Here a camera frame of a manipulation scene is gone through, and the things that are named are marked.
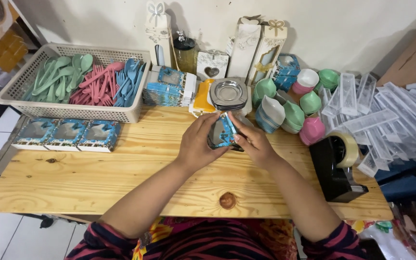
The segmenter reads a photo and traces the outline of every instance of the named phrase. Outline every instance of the white wall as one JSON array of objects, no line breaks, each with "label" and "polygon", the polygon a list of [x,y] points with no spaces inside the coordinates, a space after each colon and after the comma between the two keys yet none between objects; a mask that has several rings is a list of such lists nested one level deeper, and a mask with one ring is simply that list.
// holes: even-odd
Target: white wall
[{"label": "white wall", "polygon": [[[145,0],[13,0],[42,43],[146,50]],[[416,33],[416,0],[166,0],[173,30],[224,50],[237,19],[285,20],[302,68],[382,75]]]}]

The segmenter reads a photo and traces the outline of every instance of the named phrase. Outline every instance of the heart cutout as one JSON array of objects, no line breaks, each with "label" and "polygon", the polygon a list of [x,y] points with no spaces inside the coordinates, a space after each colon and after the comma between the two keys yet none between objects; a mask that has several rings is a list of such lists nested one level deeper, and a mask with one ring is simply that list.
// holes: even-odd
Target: heart cutout
[{"label": "heart cutout", "polygon": [[205,74],[208,75],[208,77],[213,78],[217,74],[219,74],[219,69],[218,68],[206,67],[205,68]]},{"label": "heart cutout", "polygon": [[242,22],[242,24],[244,25],[258,25],[259,21],[258,20],[248,20],[244,17],[240,18],[240,22]]}]

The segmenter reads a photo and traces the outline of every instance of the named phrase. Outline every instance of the hand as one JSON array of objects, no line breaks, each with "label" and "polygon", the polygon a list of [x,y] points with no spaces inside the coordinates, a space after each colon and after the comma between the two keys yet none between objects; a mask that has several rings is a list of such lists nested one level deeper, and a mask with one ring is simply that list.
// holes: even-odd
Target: hand
[{"label": "hand", "polygon": [[251,160],[259,168],[269,170],[277,162],[283,160],[272,148],[269,140],[261,129],[247,126],[240,120],[235,118],[231,112],[228,113],[230,120],[234,126],[247,137],[241,135],[234,135],[235,142],[237,142],[245,152],[250,156]]},{"label": "hand", "polygon": [[210,131],[211,125],[218,120],[219,116],[220,113],[202,115],[183,134],[179,154],[174,161],[187,169],[190,174],[216,161],[216,159],[230,150],[230,147],[221,147],[212,150],[208,146],[208,132]]}]

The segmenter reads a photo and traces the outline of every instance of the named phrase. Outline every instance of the wooden table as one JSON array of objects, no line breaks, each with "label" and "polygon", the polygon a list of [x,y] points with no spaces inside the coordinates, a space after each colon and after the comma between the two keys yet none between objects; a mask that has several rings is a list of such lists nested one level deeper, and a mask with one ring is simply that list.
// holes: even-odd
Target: wooden table
[{"label": "wooden table", "polygon": [[[249,116],[254,121],[254,114]],[[138,123],[122,124],[112,153],[20,150],[0,178],[0,212],[100,216],[176,157],[182,134],[194,120],[187,108],[144,107]],[[298,135],[279,128],[268,138],[277,153],[321,191],[309,149]],[[369,192],[347,204],[331,203],[337,214],[351,220],[392,219],[375,179],[357,169],[354,178]],[[231,210],[219,204],[226,192],[237,199]],[[190,177],[162,215],[290,218],[269,174],[246,153],[235,151]]]}]

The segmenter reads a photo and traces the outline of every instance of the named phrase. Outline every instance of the plastic basket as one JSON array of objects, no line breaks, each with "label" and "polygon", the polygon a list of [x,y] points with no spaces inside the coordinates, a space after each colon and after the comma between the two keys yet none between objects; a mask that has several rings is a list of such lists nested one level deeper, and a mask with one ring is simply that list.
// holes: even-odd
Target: plastic basket
[{"label": "plastic basket", "polygon": [[[126,62],[137,57],[147,62],[142,80],[136,93],[136,99],[130,107],[93,106],[78,104],[53,104],[44,102],[20,101],[27,89],[33,84],[40,64],[52,56],[73,56],[92,54],[94,64],[107,66],[110,59],[114,62]],[[137,123],[142,108],[142,90],[150,68],[148,51],[117,50],[68,44],[46,44],[20,69],[0,92],[0,104],[11,105],[29,117],[102,119],[122,123]]]}]

